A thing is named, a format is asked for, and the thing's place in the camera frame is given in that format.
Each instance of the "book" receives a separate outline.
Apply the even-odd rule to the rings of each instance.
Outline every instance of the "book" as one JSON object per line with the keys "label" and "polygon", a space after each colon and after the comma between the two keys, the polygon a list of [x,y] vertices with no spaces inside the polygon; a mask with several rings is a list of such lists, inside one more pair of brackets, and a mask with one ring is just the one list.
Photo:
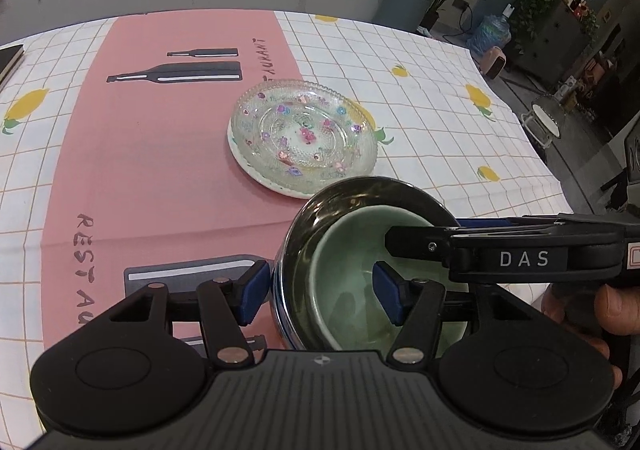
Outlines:
{"label": "book", "polygon": [[9,78],[23,54],[24,47],[22,44],[0,49],[0,87]]}

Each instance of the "finger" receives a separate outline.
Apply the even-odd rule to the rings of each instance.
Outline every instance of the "finger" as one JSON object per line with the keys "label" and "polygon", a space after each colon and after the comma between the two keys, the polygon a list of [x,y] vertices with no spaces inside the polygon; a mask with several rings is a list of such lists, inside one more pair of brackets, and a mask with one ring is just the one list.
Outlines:
{"label": "finger", "polygon": [[[592,336],[587,336],[585,334],[582,334],[575,327],[567,323],[562,324],[562,327],[564,327],[568,331],[571,331],[575,335],[585,340],[589,345],[594,347],[600,354],[602,354],[602,356],[604,356],[607,360],[609,359],[609,356],[610,356],[609,346],[604,340],[600,340],[599,338],[594,338]],[[616,366],[611,366],[611,369],[613,371],[613,388],[615,390],[622,384],[622,370],[620,370]]]}
{"label": "finger", "polygon": [[564,327],[567,331],[571,331],[577,337],[582,338],[591,347],[593,347],[600,354],[602,354],[602,356],[604,356],[607,360],[609,359],[609,356],[610,356],[609,346],[604,340],[601,340],[600,338],[595,338],[593,336],[585,335],[580,331],[578,331],[578,329],[576,329],[572,325],[567,324],[566,322],[562,324],[562,327]]}
{"label": "finger", "polygon": [[616,366],[613,367],[613,388],[616,389],[622,384],[622,371]]}
{"label": "finger", "polygon": [[564,320],[564,304],[553,295],[551,285],[546,288],[542,296],[540,309],[554,322],[560,324]]}
{"label": "finger", "polygon": [[640,334],[640,288],[613,289],[602,286],[594,310],[598,323],[617,336]]}

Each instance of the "table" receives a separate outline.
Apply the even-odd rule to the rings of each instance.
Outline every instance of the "table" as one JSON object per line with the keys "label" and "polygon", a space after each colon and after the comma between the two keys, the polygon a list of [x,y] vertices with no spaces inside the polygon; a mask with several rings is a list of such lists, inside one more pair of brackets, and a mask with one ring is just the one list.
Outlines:
{"label": "table", "polygon": [[[35,359],[121,300],[126,268],[275,256],[303,202],[248,178],[226,144],[234,102],[265,78],[304,78],[360,102],[380,142],[374,173],[425,189],[456,217],[571,212],[517,117],[469,53],[446,43],[246,10],[126,16],[20,42],[24,61],[0,92],[2,115],[19,115],[0,134],[3,448],[41,432],[28,384]],[[106,82],[202,61],[167,55],[203,48],[238,49],[242,80]],[[30,114],[6,114],[42,89]],[[508,289],[532,302],[544,287]],[[243,331],[282,347],[268,304]],[[175,335],[193,336],[193,326]]]}
{"label": "table", "polygon": [[544,111],[542,107],[539,105],[533,105],[533,112],[540,120],[546,130],[551,132],[556,138],[560,138],[560,129],[558,128],[558,124]]}

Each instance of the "trash can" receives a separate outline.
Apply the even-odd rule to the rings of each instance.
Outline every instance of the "trash can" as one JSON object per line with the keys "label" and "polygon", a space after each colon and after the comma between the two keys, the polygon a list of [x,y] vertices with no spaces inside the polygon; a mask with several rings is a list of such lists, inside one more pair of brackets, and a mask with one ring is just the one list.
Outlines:
{"label": "trash can", "polygon": [[382,0],[373,23],[414,32],[434,0]]}

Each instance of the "white checkered tablecloth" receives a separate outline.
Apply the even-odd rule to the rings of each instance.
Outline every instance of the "white checkered tablecloth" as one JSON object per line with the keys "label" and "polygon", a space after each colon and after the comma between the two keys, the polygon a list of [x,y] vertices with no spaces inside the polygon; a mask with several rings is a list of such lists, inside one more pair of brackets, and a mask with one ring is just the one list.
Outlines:
{"label": "white checkered tablecloth", "polygon": [[[426,190],[456,217],[571,212],[517,117],[487,86],[469,52],[372,24],[276,12],[306,80],[357,100],[382,147],[377,175]],[[47,88],[12,136],[0,136],[0,447],[40,435],[29,369],[43,350],[40,241],[54,170],[79,89],[115,19],[16,41],[24,61],[0,91],[0,114]],[[491,121],[466,85],[491,100]],[[483,172],[481,168],[491,169]],[[533,302],[543,285],[508,286]]]}

